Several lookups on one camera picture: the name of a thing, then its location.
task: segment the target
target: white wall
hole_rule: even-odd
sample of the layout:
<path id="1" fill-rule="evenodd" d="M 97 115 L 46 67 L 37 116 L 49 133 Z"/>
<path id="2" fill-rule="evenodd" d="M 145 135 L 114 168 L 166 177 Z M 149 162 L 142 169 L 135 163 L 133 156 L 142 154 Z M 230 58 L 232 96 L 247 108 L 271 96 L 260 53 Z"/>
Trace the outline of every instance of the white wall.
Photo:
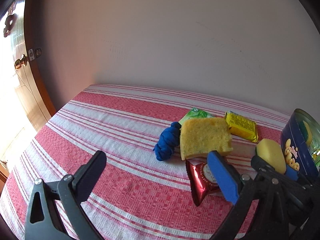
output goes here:
<path id="1" fill-rule="evenodd" d="M 57 108 L 111 83 L 298 107 L 320 121 L 320 35 L 298 0 L 44 0 L 41 10 L 39 65 Z"/>

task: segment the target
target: door knob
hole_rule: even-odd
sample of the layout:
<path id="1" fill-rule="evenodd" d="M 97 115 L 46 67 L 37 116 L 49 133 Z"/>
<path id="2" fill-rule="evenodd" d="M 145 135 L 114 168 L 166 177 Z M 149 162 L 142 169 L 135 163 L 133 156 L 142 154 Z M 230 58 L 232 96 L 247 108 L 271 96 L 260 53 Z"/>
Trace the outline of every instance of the door knob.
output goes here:
<path id="1" fill-rule="evenodd" d="M 28 62 L 28 57 L 26 57 L 24 54 L 22 55 L 21 59 L 17 59 L 16 62 L 14 63 L 14 68 L 20 69 L 21 67 L 25 67 Z"/>

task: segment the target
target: yellow package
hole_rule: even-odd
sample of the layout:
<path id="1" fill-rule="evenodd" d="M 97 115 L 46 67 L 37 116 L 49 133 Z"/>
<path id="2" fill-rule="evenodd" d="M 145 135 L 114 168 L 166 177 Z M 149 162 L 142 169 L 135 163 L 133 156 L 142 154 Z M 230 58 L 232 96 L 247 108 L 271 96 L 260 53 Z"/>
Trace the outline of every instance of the yellow package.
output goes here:
<path id="1" fill-rule="evenodd" d="M 252 142 L 258 141 L 257 125 L 254 121 L 231 111 L 226 112 L 225 119 L 230 133 Z"/>

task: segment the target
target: red and white striped tablecloth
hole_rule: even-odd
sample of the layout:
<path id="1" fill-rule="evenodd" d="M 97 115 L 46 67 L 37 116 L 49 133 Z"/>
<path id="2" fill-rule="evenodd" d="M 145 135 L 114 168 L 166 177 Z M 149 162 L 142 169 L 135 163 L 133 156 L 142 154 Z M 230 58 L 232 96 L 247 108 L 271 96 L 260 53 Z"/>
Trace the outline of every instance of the red and white striped tablecloth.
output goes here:
<path id="1" fill-rule="evenodd" d="M 179 149 L 166 162 L 152 151 L 162 130 L 192 107 L 215 116 L 234 111 L 257 122 L 259 139 L 280 141 L 289 115 L 209 95 L 117 85 L 91 85 L 58 111 L 32 140 L 11 172 L 0 198 L 0 213 L 19 239 L 36 178 L 60 180 L 73 174 L 96 150 L 107 166 L 88 201 L 86 214 L 105 239 L 208 239 L 231 204 L 209 195 L 192 202 L 185 162 Z M 255 144 L 233 137 L 228 157 L 240 173 L 254 175 Z M 58 209 L 70 236 L 75 232 L 61 203 Z M 237 238 L 248 228 L 251 206 Z"/>

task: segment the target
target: blue rope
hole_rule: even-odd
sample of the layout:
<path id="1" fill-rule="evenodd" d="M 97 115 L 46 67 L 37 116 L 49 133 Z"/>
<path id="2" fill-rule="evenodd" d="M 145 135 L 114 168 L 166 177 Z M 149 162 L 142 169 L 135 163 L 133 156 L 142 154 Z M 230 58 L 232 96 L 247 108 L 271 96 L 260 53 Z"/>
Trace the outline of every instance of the blue rope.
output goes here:
<path id="1" fill-rule="evenodd" d="M 180 128 L 181 124 L 173 122 L 171 127 L 164 129 L 160 134 L 159 141 L 153 149 L 158 161 L 170 159 L 174 148 L 180 144 Z"/>

